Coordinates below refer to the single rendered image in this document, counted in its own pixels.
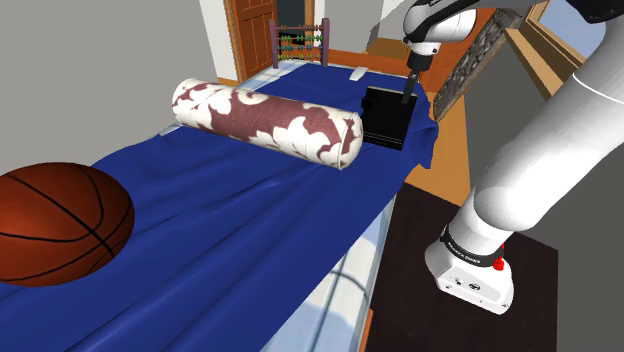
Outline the abacus with purple posts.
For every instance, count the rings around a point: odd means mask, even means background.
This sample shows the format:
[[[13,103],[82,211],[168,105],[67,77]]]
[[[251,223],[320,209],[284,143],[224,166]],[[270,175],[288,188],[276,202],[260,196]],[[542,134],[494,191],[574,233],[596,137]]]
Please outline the abacus with purple posts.
[[[323,18],[318,25],[286,26],[276,24],[274,18],[268,19],[270,35],[270,53],[272,67],[278,68],[278,62],[283,60],[317,61],[323,67],[329,64],[329,34],[330,20]],[[302,35],[279,35],[280,30],[298,30]]]

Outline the brown wooden door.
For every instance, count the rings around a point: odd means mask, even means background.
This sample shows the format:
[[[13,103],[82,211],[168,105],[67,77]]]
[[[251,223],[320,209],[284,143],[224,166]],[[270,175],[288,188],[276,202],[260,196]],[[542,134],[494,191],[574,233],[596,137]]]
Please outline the brown wooden door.
[[[277,0],[224,0],[238,81],[272,65],[269,20],[277,20]]]

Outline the orange basketball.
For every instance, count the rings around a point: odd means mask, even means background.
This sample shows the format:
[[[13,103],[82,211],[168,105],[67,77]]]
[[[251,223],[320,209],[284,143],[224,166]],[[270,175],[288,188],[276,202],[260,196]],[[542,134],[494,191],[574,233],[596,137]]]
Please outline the orange basketball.
[[[90,166],[47,162],[0,176],[0,282],[68,283],[111,262],[135,209],[126,189]]]

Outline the black flat box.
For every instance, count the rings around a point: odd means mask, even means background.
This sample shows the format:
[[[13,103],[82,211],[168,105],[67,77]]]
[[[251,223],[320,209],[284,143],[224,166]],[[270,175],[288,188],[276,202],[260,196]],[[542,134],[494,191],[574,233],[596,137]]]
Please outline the black flat box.
[[[400,91],[368,86],[361,100],[363,141],[401,151],[417,101],[415,93],[404,102]]]

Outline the blue bedspread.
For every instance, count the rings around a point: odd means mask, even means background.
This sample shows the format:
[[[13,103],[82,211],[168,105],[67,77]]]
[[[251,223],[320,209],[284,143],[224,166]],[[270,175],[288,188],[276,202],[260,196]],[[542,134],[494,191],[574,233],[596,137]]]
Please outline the blue bedspread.
[[[337,170],[181,127],[0,177],[0,352],[260,352],[438,135]]]

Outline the window with wooden frame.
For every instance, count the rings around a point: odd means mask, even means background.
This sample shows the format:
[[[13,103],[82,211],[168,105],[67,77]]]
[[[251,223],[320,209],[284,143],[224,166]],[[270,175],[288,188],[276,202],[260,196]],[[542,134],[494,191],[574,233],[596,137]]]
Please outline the window with wooden frame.
[[[589,24],[565,0],[532,6],[505,37],[544,99],[549,99],[602,42],[605,25]]]

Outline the maroon white floral bolster pillow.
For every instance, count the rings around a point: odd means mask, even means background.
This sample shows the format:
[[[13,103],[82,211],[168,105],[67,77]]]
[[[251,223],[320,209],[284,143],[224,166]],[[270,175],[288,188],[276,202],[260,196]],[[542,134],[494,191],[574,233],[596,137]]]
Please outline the maroon white floral bolster pillow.
[[[363,123],[355,112],[194,78],[176,87],[172,112],[183,126],[339,170],[363,144]]]

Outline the dark robot stand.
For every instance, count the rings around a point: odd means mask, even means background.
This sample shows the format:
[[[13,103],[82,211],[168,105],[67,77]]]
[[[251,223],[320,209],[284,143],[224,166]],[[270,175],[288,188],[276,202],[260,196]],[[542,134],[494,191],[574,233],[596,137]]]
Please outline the dark robot stand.
[[[521,233],[506,241],[515,294],[503,315],[436,287],[425,249],[457,211],[424,190],[401,187],[372,295],[366,352],[556,352],[556,249]]]

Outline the grey patterned wall picture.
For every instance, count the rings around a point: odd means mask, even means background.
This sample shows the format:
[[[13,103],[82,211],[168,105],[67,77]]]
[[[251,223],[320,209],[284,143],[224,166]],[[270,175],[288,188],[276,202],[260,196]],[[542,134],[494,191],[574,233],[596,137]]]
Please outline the grey patterned wall picture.
[[[512,9],[499,8],[493,12],[433,99],[433,117],[437,123],[498,53],[505,42],[504,31],[516,29],[521,20],[522,17]]]

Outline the bed with pale mattress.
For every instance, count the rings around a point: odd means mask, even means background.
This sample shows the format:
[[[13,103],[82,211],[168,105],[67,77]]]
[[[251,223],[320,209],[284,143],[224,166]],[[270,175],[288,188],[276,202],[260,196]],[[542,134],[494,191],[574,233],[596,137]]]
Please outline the bed with pale mattress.
[[[76,282],[0,284],[0,352],[357,352],[395,194],[438,136],[420,94],[401,151],[344,170],[181,127],[97,166],[134,232]]]

